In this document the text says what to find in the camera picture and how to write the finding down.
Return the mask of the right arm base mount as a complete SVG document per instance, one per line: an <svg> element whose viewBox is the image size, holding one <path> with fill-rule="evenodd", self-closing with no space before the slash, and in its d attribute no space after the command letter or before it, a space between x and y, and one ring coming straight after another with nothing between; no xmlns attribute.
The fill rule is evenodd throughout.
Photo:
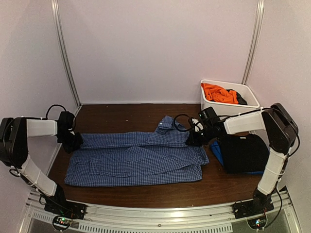
<svg viewBox="0 0 311 233"><path fill-rule="evenodd" d="M267 212L274 210L274 205L268 203L264 207L256 207L253 200L236 201L233 205L235 219L246 218L252 230L262 230L268 223Z"/></svg>

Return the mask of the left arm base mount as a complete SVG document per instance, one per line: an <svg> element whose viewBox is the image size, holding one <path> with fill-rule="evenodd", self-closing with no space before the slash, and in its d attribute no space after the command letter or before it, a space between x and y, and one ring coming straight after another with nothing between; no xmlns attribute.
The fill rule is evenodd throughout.
<svg viewBox="0 0 311 233"><path fill-rule="evenodd" d="M74 224L74 220L83 220L87 206L82 203L67 201L67 206L48 201L44 204L44 210L55 214L52 226L55 230L63 232Z"/></svg>

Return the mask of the left aluminium corner post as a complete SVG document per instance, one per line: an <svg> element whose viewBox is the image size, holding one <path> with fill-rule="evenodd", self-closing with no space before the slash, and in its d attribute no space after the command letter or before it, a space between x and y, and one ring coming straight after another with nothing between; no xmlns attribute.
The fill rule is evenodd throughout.
<svg viewBox="0 0 311 233"><path fill-rule="evenodd" d="M60 54L61 54L61 60L64 66L66 78L69 84L69 89L71 91L73 100L75 102L75 105L77 108L80 108L82 106L80 98L78 96L77 88L73 79L71 67L70 67L70 62L69 62L69 57L67 53L67 48L66 48L66 43L65 43L65 38L64 38L64 33L62 29L62 22L61 22L61 16L60 16L60 11L59 11L59 3L57 0L51 0L51 7L52 7L52 15L53 15L53 20L55 24L55 29L56 29L56 36L58 40L58 45L60 49Z"/></svg>

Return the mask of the aluminium front rail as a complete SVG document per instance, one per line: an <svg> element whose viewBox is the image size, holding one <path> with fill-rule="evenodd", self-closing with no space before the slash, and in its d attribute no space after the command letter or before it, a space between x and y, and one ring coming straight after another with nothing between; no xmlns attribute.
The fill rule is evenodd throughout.
<svg viewBox="0 0 311 233"><path fill-rule="evenodd" d="M255 223L267 220L265 233L300 233L301 227L288 191L272 195L274 209L237 219L229 202L185 208L125 208L87 204L83 219L56 219L45 211L40 195L29 194L19 233L256 233Z"/></svg>

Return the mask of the white plastic laundry bin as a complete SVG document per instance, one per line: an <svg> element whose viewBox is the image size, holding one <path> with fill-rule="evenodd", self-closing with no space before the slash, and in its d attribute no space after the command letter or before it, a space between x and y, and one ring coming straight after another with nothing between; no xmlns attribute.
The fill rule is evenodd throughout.
<svg viewBox="0 0 311 233"><path fill-rule="evenodd" d="M235 115L260 107L251 89L243 84L203 79L200 88L202 110L212 107L218 115Z"/></svg>

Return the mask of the right aluminium corner post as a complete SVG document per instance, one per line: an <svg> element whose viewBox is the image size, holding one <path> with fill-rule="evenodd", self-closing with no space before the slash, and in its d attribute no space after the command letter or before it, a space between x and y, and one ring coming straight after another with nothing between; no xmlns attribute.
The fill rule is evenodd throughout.
<svg viewBox="0 0 311 233"><path fill-rule="evenodd" d="M260 38L260 33L262 29L262 24L263 24L264 10L265 10L264 0L258 0L249 53L247 56L246 65L245 65L243 78L242 78L242 84L244 85L247 85L247 82L250 78L252 66L255 60L256 50L259 44L259 38Z"/></svg>

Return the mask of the aluminium corner post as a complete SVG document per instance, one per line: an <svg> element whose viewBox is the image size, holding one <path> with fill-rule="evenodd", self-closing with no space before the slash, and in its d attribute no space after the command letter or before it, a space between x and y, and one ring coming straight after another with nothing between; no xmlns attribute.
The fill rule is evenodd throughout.
<svg viewBox="0 0 311 233"><path fill-rule="evenodd" d="M77 108L80 108L82 106L80 98L78 96L77 88L73 79L71 67L70 67L70 62L69 62L69 57L67 53L67 48L66 48L66 43L65 43L65 38L64 38L64 33L62 29L62 22L61 22L61 16L60 16L60 11L59 11L59 3L57 0L51 0L51 7L52 7L52 15L53 15L53 20L55 24L55 29L56 29L56 36L58 40L58 45L60 49L60 54L61 54L61 60L64 66L66 78L69 84L69 89L71 91L73 100L75 102L75 105Z"/></svg>
<svg viewBox="0 0 311 233"><path fill-rule="evenodd" d="M260 33L262 29L262 24L263 24L264 10L265 10L264 0L258 0L249 53L247 56L246 65L245 65L243 78L242 78L242 84L244 85L247 85L247 82L250 78L252 66L255 60L256 50L259 44L259 38L260 38Z"/></svg>

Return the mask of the orange garment in bin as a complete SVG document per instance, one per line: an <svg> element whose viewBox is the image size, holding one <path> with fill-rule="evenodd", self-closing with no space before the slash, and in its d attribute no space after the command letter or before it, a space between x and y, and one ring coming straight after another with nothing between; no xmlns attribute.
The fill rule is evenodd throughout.
<svg viewBox="0 0 311 233"><path fill-rule="evenodd" d="M232 104L233 98L226 89L208 83L202 83L201 87L203 88L206 100Z"/></svg>

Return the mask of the blue checked button shirt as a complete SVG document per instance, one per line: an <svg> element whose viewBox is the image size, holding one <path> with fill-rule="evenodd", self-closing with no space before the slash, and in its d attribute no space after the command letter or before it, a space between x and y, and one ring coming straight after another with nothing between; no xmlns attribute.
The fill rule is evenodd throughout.
<svg viewBox="0 0 311 233"><path fill-rule="evenodd" d="M84 133L69 162L65 184L120 187L196 182L209 158L188 146L189 133L170 116L153 132Z"/></svg>

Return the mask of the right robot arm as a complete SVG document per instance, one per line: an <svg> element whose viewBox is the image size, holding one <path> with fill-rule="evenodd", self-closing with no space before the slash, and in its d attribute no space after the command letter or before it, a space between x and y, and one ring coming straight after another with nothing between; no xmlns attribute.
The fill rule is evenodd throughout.
<svg viewBox="0 0 311 233"><path fill-rule="evenodd" d="M235 115L218 115L209 107L198 115L189 119L187 145L202 146L215 139L226 172L261 172L249 203L249 210L260 214L296 152L293 146L300 142L295 121L280 103Z"/></svg>

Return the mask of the dark garment in bin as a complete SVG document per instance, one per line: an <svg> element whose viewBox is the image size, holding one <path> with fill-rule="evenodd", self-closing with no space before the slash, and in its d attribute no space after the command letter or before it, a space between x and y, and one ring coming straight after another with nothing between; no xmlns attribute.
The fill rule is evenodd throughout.
<svg viewBox="0 0 311 233"><path fill-rule="evenodd" d="M227 89L227 92L232 96L232 104L248 105L247 101L241 96L241 94L235 90Z"/></svg>

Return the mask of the folded black garment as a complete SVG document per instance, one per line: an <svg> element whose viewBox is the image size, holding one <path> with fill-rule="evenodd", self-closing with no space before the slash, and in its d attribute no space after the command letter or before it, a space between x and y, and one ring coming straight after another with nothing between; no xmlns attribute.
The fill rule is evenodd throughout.
<svg viewBox="0 0 311 233"><path fill-rule="evenodd" d="M230 174L262 174L269 158L265 142L255 134L225 135L218 145L224 169Z"/></svg>

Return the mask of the folded blue garment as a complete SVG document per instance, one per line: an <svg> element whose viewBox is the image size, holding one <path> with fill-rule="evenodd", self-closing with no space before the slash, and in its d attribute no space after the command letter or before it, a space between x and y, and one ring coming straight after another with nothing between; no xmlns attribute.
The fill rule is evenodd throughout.
<svg viewBox="0 0 311 233"><path fill-rule="evenodd" d="M210 144L209 146L210 150L212 151L212 153L214 154L214 156L216 157L216 159L218 160L218 162L222 165L222 167L224 167L224 162L223 162L223 157L222 157L222 153L220 150L220 146L218 144L218 141L214 141ZM263 174L263 171L255 171L255 172L243 172L243 174Z"/></svg>

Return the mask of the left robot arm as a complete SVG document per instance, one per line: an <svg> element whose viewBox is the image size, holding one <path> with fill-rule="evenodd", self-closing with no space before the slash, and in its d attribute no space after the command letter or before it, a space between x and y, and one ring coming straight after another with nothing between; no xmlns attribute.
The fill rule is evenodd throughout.
<svg viewBox="0 0 311 233"><path fill-rule="evenodd" d="M21 177L43 195L60 216L70 211L63 188L45 175L29 155L28 139L57 138L66 153L78 150L83 139L76 133L75 115L62 111L57 120L36 117L6 117L0 123L0 160L14 176Z"/></svg>

